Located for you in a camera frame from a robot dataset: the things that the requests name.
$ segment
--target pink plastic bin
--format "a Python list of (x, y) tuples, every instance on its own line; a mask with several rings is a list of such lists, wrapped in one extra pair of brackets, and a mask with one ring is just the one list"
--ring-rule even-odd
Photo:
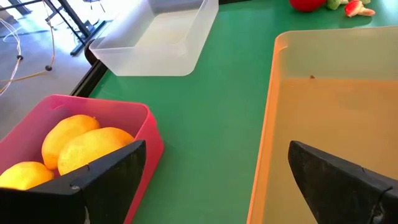
[(164, 150), (156, 120), (141, 103), (48, 96), (0, 142), (0, 173), (18, 162), (43, 162), (41, 147), (47, 133), (62, 119), (76, 114), (93, 116), (101, 127), (120, 128), (137, 140), (146, 140), (144, 173), (124, 220), (130, 224)]

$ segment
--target orange translucent bin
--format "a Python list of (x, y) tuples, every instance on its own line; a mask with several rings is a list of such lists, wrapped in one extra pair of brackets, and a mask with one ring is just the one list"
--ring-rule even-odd
[(398, 179), (398, 27), (275, 41), (248, 224), (316, 224), (287, 160), (298, 140)]

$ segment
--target white cable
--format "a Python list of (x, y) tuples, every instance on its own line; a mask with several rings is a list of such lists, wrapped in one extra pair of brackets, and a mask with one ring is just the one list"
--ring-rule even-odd
[[(7, 35), (6, 37), (8, 37), (8, 36), (10, 36), (10, 35), (14, 36), (15, 40), (17, 41), (17, 51), (18, 51), (18, 55), (21, 55), (21, 40), (19, 39), (19, 36), (18, 36), (18, 33), (17, 33), (18, 30), (15, 30), (15, 28), (14, 28), (11, 24), (9, 24), (8, 22), (4, 21), (4, 20), (1, 19), (1, 18), (0, 18), (0, 22), (1, 22), (1, 24), (3, 24), (3, 25), (6, 27), (6, 29), (10, 32), (10, 34)], [(13, 80), (13, 79), (14, 79), (15, 74), (17, 73), (17, 70), (18, 70), (18, 66), (19, 66), (19, 62), (20, 62), (20, 61), (21, 61), (21, 59), (19, 58), (19, 59), (17, 60), (17, 63), (15, 64), (14, 70), (13, 70), (12, 73), (11, 73), (11, 78), (10, 78), (10, 80)], [(8, 87), (9, 87), (10, 85), (11, 85), (11, 81), (7, 82), (6, 86), (3, 87), (3, 88), (1, 88), (0, 96), (2, 96), (3, 93), (6, 92), (6, 90), (8, 89)]]
[(46, 12), (46, 14), (47, 14), (47, 19), (48, 19), (48, 21), (49, 21), (50, 32), (51, 32), (51, 40), (52, 40), (52, 56), (51, 56), (51, 62), (50, 62), (49, 65), (46, 65), (46, 66), (45, 66), (45, 70), (42, 70), (42, 71), (40, 71), (40, 72), (33, 73), (33, 74), (31, 74), (31, 75), (26, 75), (26, 76), (24, 76), (24, 77), (14, 78), (15, 74), (17, 73), (19, 63), (20, 63), (21, 60), (22, 60), (22, 54), (21, 54), (21, 40), (19, 39), (17, 30), (15, 30), (15, 28), (14, 28), (12, 25), (10, 25), (8, 22), (6, 22), (6, 21), (0, 19), (0, 23), (3, 24), (3, 25), (7, 28), (7, 30), (11, 32), (12, 36), (14, 36), (14, 38), (17, 40), (17, 51), (18, 51), (17, 63), (16, 63), (16, 65), (15, 65), (15, 67), (14, 67), (14, 70), (13, 70), (12, 73), (11, 73), (11, 78), (10, 78), (9, 80), (0, 80), (0, 83), (2, 83), (2, 82), (7, 82), (6, 86), (4, 86), (3, 88), (0, 88), (0, 96), (7, 90), (7, 88), (10, 86), (11, 82), (15, 82), (15, 81), (19, 81), (19, 80), (25, 80), (25, 79), (27, 79), (27, 78), (36, 77), (36, 76), (38, 76), (38, 75), (45, 74), (45, 73), (47, 73), (48, 71), (51, 71), (51, 69), (52, 69), (52, 65), (53, 65), (54, 60), (55, 60), (55, 41), (54, 41), (53, 26), (51, 25), (50, 14), (49, 14), (49, 11), (47, 10), (46, 6), (45, 6), (44, 0), (42, 0), (42, 3), (43, 3), (43, 6), (44, 6), (44, 9), (45, 9), (45, 12)]
[(6, 39), (7, 39), (10, 35), (12, 35), (12, 34), (13, 34), (13, 32), (7, 34), (7, 36), (5, 36), (5, 37), (2, 39), (2, 41), (3, 41), (4, 43), (15, 43), (15, 42), (8, 42), (8, 41), (6, 41)]
[(21, 40), (18, 36), (17, 30), (9, 24), (8, 22), (4, 21), (4, 19), (0, 18), (0, 22), (6, 27), (6, 29), (14, 36), (14, 38), (17, 40), (17, 51), (18, 55), (21, 55)]

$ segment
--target toy vegetable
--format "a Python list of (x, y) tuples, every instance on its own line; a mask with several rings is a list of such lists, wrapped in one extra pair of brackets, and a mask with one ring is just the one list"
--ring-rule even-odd
[(347, 4), (348, 0), (328, 0), (326, 7), (336, 10), (341, 4)]
[(326, 0), (289, 0), (290, 5), (298, 11), (312, 12), (326, 3)]
[(345, 7), (345, 11), (348, 17), (353, 17), (356, 15), (373, 16), (376, 13), (372, 9), (366, 9), (360, 0), (350, 1)]

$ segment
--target floor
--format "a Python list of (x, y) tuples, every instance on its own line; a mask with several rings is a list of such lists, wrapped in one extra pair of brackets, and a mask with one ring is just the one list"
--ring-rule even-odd
[[(18, 19), (12, 25), (18, 29), (18, 33), (37, 32), (29, 35), (20, 35), (23, 61), (16, 73), (17, 77), (23, 77), (44, 70), (50, 63), (52, 56), (52, 39), (43, 13), (34, 11), (28, 17)], [(55, 62), (53, 70), (44, 75), (13, 82), (0, 96), (0, 139), (2, 139), (41, 99), (51, 94), (69, 95), (90, 69), (84, 54), (76, 57), (70, 56), (70, 52), (77, 43), (70, 29), (64, 23), (56, 27)], [(8, 35), (9, 31), (0, 25), (0, 36)], [(7, 39), (0, 38), (0, 80), (10, 79), (16, 64), (16, 40), (11, 36)]]

